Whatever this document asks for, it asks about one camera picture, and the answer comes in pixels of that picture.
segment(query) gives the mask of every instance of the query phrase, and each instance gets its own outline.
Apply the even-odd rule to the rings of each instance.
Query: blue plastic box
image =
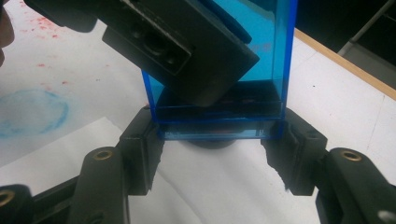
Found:
[[[249,32],[248,46],[260,60],[210,107],[183,103],[143,72],[160,135],[166,140],[277,138],[288,94],[297,1],[214,1]]]

